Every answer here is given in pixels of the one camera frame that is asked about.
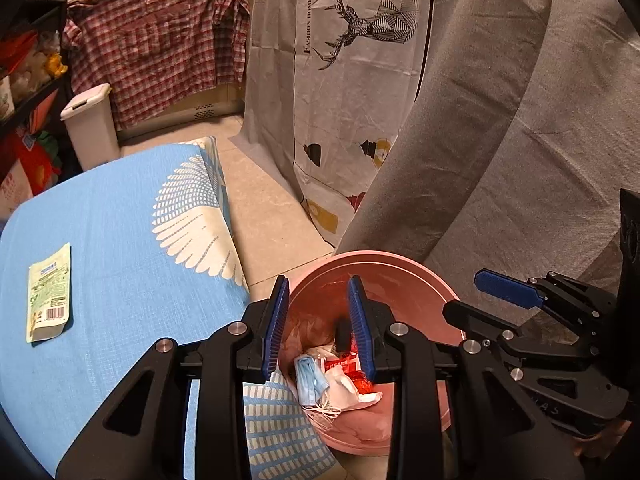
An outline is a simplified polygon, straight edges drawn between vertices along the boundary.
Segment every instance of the tiled floor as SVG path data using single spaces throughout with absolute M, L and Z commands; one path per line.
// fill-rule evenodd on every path
M 225 173 L 234 242 L 252 300 L 268 297 L 279 274 L 289 279 L 331 255 L 302 206 L 229 140 L 242 126 L 241 116 L 226 116 L 159 130 L 127 141 L 122 155 L 160 144 L 216 137 Z M 386 457 L 335 452 L 354 480 L 386 478 Z

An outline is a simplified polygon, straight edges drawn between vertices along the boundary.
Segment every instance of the plaid shirt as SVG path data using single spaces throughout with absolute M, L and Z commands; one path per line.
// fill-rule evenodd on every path
M 247 0 L 76 0 L 68 7 L 76 94 L 109 83 L 116 129 L 195 92 L 241 83 Z

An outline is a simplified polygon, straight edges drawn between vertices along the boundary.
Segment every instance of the floor tile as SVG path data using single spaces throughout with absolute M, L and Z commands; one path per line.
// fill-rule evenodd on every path
M 235 115 L 213 117 L 206 121 L 195 123 L 177 124 L 176 126 L 163 128 L 162 130 L 124 141 L 121 145 L 120 153 L 122 156 L 126 156 L 131 153 L 148 150 L 154 146 L 172 142 L 186 142 L 187 140 L 199 139 L 205 136 L 215 137 L 218 152 L 226 152 L 236 148 L 229 138 L 237 135 L 240 128 L 241 124 Z
M 302 264 L 298 267 L 294 267 L 293 269 L 281 271 L 278 274 L 284 274 L 289 279 L 289 281 L 292 282 L 300 274 L 307 272 L 309 269 L 317 265 L 319 262 L 331 256 L 331 254 L 332 253 L 324 254 L 323 256 L 320 256 L 315 260 L 307 262 L 306 264 Z M 264 300 L 265 298 L 268 298 L 269 295 L 271 294 L 271 291 L 273 290 L 273 285 L 276 282 L 276 278 L 278 277 L 278 274 L 275 274 L 274 276 L 271 276 L 266 280 L 262 280 L 261 282 L 251 285 L 249 287 L 249 294 L 251 295 L 251 301 Z
M 231 225 L 248 285 L 315 260 L 334 248 L 302 206 L 238 149 L 220 153 Z

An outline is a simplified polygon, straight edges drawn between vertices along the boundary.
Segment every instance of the white plastic bin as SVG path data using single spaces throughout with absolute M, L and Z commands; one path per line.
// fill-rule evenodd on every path
M 120 158 L 110 91 L 108 83 L 95 86 L 71 99 L 60 114 L 83 171 Z

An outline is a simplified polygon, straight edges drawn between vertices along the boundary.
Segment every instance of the pink trash bin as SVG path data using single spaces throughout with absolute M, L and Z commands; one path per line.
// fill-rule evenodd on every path
M 339 317 L 349 315 L 347 281 L 359 275 L 367 296 L 391 307 L 398 321 L 420 330 L 436 342 L 458 345 L 464 334 L 447 324 L 443 305 L 458 297 L 436 274 L 422 265 L 381 251 L 354 251 L 322 261 L 290 284 L 290 303 L 278 358 L 287 382 L 293 359 L 303 349 L 330 343 Z M 317 430 L 324 442 L 356 455 L 389 453 L 394 386 L 378 384 L 382 400 L 370 408 L 343 412 L 329 431 Z M 450 425 L 444 384 L 438 383 L 442 429 Z

